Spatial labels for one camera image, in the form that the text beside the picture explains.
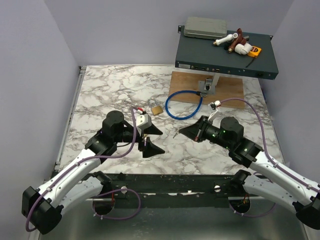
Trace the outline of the white pipe elbow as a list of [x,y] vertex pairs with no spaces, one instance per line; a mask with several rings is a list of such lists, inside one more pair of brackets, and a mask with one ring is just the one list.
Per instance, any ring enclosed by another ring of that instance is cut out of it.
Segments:
[[238,43],[235,46],[234,51],[239,55],[248,55],[249,52],[252,50],[252,48],[253,46],[249,43],[245,43],[245,44]]

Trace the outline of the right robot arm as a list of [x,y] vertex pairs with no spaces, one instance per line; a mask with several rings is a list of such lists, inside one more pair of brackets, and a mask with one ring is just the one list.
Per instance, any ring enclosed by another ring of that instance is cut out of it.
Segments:
[[228,150],[229,157],[239,165],[262,174],[267,180],[249,175],[230,183],[230,191],[241,196],[245,192],[279,204],[304,225],[320,228],[320,185],[267,154],[260,145],[244,137],[244,127],[234,118],[225,117],[220,127],[213,126],[208,117],[183,127],[179,133],[195,142],[209,142]]

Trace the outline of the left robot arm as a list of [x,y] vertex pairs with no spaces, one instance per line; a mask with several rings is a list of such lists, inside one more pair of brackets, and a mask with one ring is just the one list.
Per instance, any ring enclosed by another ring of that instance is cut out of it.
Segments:
[[79,155],[57,175],[37,188],[28,187],[22,194],[21,212],[26,217],[27,232],[38,230],[45,235],[53,230],[63,215],[92,197],[111,196],[115,190],[102,172],[92,173],[105,160],[128,155],[135,144],[143,158],[164,154],[150,135],[163,132],[141,108],[130,108],[133,124],[118,110],[107,113],[102,127],[85,144]]

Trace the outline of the brass padlock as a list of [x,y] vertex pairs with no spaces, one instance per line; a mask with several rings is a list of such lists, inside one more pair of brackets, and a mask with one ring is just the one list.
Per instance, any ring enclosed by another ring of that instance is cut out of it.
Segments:
[[151,109],[151,112],[154,116],[158,116],[160,114],[162,114],[164,111],[163,111],[163,108],[158,104],[157,100],[154,99],[154,98],[150,98],[148,101],[147,101],[150,109]]

